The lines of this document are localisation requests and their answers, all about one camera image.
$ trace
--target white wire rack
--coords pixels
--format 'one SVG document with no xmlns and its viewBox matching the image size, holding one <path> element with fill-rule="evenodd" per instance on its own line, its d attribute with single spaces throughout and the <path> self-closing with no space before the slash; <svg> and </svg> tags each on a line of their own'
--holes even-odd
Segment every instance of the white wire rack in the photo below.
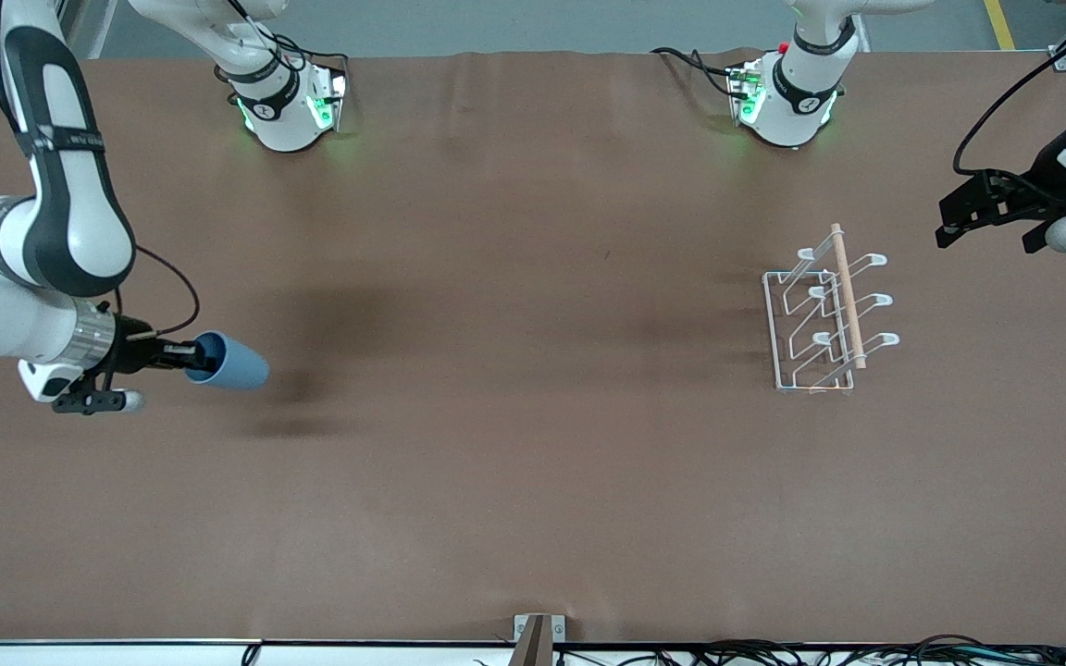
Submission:
<svg viewBox="0 0 1066 666">
<path fill-rule="evenodd" d="M 831 269 L 819 269 L 829 255 Z M 850 395 L 854 371 L 867 368 L 867 357 L 900 344 L 895 332 L 863 339 L 859 324 L 874 309 L 891 305 L 891 295 L 854 296 L 854 278 L 863 270 L 886 265 L 887 257 L 871 253 L 851 263 L 845 257 L 845 231 L 834 224 L 815 248 L 796 251 L 796 260 L 792 270 L 762 274 L 775 388 L 786 393 Z"/>
</svg>

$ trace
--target yellow floor line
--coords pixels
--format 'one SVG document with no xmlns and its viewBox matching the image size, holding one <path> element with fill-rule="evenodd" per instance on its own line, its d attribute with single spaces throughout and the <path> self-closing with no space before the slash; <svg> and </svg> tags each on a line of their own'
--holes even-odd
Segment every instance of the yellow floor line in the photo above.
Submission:
<svg viewBox="0 0 1066 666">
<path fill-rule="evenodd" d="M 989 25 L 994 26 L 998 48 L 1014 51 L 1014 38 L 1011 37 L 1011 26 L 1006 25 L 1006 14 L 1002 13 L 1002 3 L 999 0 L 985 0 L 985 13 L 989 14 Z"/>
</svg>

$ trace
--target green led light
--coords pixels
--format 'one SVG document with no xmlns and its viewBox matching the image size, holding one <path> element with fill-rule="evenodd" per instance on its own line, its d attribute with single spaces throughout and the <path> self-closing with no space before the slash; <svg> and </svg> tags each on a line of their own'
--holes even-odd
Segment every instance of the green led light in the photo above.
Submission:
<svg viewBox="0 0 1066 666">
<path fill-rule="evenodd" d="M 829 100 L 825 101 L 825 113 L 821 116 L 821 125 L 829 121 L 829 113 L 833 111 L 833 103 L 838 100 L 838 94 L 834 93 L 829 96 Z"/>
<path fill-rule="evenodd" d="M 766 90 L 761 85 L 754 90 L 752 96 L 743 101 L 743 113 L 740 114 L 740 119 L 743 123 L 756 121 L 759 116 L 759 109 L 762 107 L 762 100 L 766 97 Z"/>
<path fill-rule="evenodd" d="M 245 104 L 242 104 L 240 97 L 237 98 L 237 108 L 241 110 L 241 115 L 245 118 L 245 130 L 254 131 L 254 123 L 249 120 L 249 113 L 246 113 Z"/>
<path fill-rule="evenodd" d="M 322 98 L 313 100 L 311 97 L 307 97 L 307 101 L 312 116 L 314 116 L 314 125 L 318 125 L 321 130 L 332 127 L 332 104 Z"/>
</svg>

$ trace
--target metal bracket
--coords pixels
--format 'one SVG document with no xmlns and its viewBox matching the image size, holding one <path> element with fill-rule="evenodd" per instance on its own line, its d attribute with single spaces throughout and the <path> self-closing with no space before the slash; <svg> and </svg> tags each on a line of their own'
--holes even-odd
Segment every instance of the metal bracket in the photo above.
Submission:
<svg viewBox="0 0 1066 666">
<path fill-rule="evenodd" d="M 1055 56 L 1055 51 L 1057 50 L 1059 50 L 1059 45 L 1052 44 L 1052 46 L 1048 47 L 1048 55 L 1052 56 L 1053 59 Z M 1066 59 L 1055 60 L 1055 63 L 1052 65 L 1052 68 L 1054 68 L 1055 71 L 1066 71 Z"/>
<path fill-rule="evenodd" d="M 513 615 L 513 640 L 519 641 L 521 639 L 521 633 L 524 632 L 524 624 L 529 623 L 530 615 L 535 614 Z M 550 628 L 553 629 L 553 641 L 566 641 L 565 615 L 551 615 Z"/>
</svg>

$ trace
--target black band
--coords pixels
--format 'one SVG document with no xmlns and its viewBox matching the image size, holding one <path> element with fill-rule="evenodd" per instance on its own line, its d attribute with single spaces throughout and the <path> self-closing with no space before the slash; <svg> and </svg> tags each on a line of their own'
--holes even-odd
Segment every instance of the black band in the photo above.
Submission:
<svg viewBox="0 0 1066 666">
<path fill-rule="evenodd" d="M 287 104 L 293 101 L 296 94 L 298 94 L 298 72 L 291 70 L 291 78 L 287 81 L 287 84 L 274 95 L 263 97 L 261 100 L 256 100 L 254 97 L 246 97 L 244 95 L 237 95 L 237 98 L 241 100 L 245 110 L 254 114 L 254 117 L 263 119 L 264 121 L 272 121 L 272 119 L 282 117 L 282 109 L 287 109 Z"/>
<path fill-rule="evenodd" d="M 274 76 L 274 72 L 278 69 L 278 65 L 282 64 L 279 61 L 282 59 L 282 50 L 274 51 L 274 59 L 270 59 L 270 63 L 265 63 L 265 66 L 259 68 L 259 70 L 249 74 L 232 74 L 229 71 L 221 70 L 225 75 L 225 79 L 228 83 L 257 83 L 258 81 L 265 81 Z"/>
<path fill-rule="evenodd" d="M 10 64 L 11 78 L 18 96 L 16 111 L 25 126 L 32 128 L 30 143 L 27 143 L 30 148 L 25 147 L 25 151 L 33 149 L 37 144 L 35 139 L 41 139 L 41 149 L 31 152 L 35 164 L 35 185 L 43 195 L 35 201 L 34 222 L 22 240 L 22 263 L 27 277 L 38 286 L 62 291 L 70 296 L 104 294 L 126 279 L 130 266 L 134 264 L 134 251 L 130 251 L 130 262 L 126 269 L 109 277 L 87 273 L 72 258 L 72 249 L 68 245 L 68 214 L 72 201 L 60 150 L 91 150 L 88 155 L 93 157 L 97 167 L 101 192 L 122 223 L 123 231 L 130 239 L 131 245 L 134 243 L 134 232 L 130 231 L 130 224 L 114 195 L 114 186 L 110 184 L 106 152 L 101 149 L 97 119 L 94 117 L 93 104 L 88 101 L 88 90 L 80 65 L 64 42 L 32 26 L 11 29 L 3 38 L 3 56 Z M 84 130 L 55 127 L 51 100 L 44 83 L 46 67 L 60 68 L 70 81 L 76 102 L 81 107 L 81 116 L 84 117 Z M 51 134 L 47 135 L 44 131 L 37 134 L 34 131 L 37 128 L 51 128 Z M 47 141 L 51 141 L 53 149 L 46 149 Z"/>
<path fill-rule="evenodd" d="M 838 84 L 833 84 L 833 87 L 822 90 L 820 93 L 811 93 L 808 90 L 802 90 L 792 85 L 791 81 L 788 81 L 787 77 L 784 77 L 784 56 L 775 61 L 775 67 L 771 70 L 771 79 L 775 81 L 775 92 L 779 93 L 779 96 L 786 98 L 790 104 L 792 104 L 792 113 L 807 116 L 808 114 L 815 114 L 818 109 L 821 109 L 822 104 L 833 97 L 835 90 L 838 88 Z"/>
<path fill-rule="evenodd" d="M 845 27 L 842 27 L 841 34 L 838 35 L 837 40 L 828 46 L 821 46 L 821 44 L 812 44 L 811 42 L 805 42 L 801 38 L 801 32 L 795 31 L 792 33 L 792 43 L 796 44 L 796 49 L 805 51 L 805 53 L 812 53 L 813 55 L 833 55 L 837 51 L 841 51 L 842 46 L 845 46 L 846 42 L 850 42 L 850 37 L 854 37 L 854 33 L 857 31 L 854 26 L 854 17 L 845 17 Z"/>
<path fill-rule="evenodd" d="M 59 150 L 106 151 L 106 140 L 101 139 L 100 131 L 77 130 L 75 127 L 41 125 L 34 130 L 18 132 L 16 141 L 27 157 L 34 152 Z"/>
</svg>

